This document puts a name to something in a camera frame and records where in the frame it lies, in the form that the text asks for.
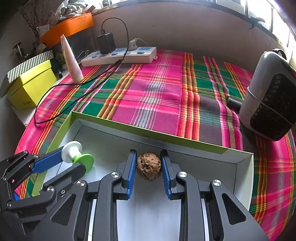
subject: power adapter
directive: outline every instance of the power adapter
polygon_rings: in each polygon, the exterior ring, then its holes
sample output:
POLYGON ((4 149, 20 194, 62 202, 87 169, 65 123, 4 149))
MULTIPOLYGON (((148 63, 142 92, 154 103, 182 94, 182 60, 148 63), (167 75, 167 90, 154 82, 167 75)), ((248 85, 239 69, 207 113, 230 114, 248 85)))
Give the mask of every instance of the power adapter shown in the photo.
POLYGON ((112 53, 116 47, 112 33, 102 32, 102 35, 96 38, 101 54, 112 53))

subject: white power strip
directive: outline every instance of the white power strip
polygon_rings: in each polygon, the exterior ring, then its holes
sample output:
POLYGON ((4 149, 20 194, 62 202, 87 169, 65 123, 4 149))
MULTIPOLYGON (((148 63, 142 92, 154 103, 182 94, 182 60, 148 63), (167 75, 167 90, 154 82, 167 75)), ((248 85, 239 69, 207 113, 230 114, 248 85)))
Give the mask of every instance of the white power strip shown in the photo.
MULTIPOLYGON (((93 52, 81 60, 82 66, 93 66, 103 64, 114 64, 117 60, 123 58, 126 48, 114 50, 109 54, 93 52)), ((128 51, 122 63, 143 63, 149 64, 157 59, 156 47, 138 47, 135 50, 128 51)))

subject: yellow box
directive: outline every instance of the yellow box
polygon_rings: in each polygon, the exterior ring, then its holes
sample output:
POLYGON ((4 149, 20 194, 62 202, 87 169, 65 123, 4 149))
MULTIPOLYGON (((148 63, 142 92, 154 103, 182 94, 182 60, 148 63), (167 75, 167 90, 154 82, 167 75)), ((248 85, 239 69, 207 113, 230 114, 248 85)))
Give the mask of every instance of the yellow box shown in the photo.
POLYGON ((56 80, 47 60, 18 77, 7 91, 7 97, 18 110, 36 107, 56 80))

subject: white box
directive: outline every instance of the white box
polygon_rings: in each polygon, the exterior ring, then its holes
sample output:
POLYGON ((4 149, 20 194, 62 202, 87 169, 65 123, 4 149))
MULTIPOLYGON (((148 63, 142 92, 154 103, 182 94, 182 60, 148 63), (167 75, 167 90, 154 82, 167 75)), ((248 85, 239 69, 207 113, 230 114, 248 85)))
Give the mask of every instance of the white box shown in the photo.
MULTIPOLYGON (((160 154, 167 149, 170 159, 181 170, 199 180, 221 180, 238 200, 249 209, 253 188, 253 154, 212 144, 171 136, 118 122, 72 112, 61 126, 49 152, 70 141, 79 141, 83 153, 94 157, 94 166, 83 179, 93 182, 116 170, 126 161, 129 150, 160 154)), ((45 182, 70 167, 61 163, 43 175, 45 182)), ((89 239, 92 235, 93 203, 89 239)), ((178 240, 180 200, 168 200, 162 178, 148 182, 136 175, 133 194, 128 201, 117 201, 118 240, 178 240)), ((207 222, 205 222, 208 240, 207 222)))

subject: orange box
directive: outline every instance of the orange box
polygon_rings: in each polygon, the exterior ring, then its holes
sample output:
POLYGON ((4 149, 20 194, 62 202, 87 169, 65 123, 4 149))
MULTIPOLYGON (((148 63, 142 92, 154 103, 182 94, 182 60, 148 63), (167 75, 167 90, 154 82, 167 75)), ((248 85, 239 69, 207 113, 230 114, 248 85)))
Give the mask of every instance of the orange box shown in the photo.
POLYGON ((61 36, 70 37, 84 29, 94 25, 94 20, 91 13, 86 13, 77 17, 69 18, 48 30, 39 40, 48 48, 55 46, 61 42, 61 36))

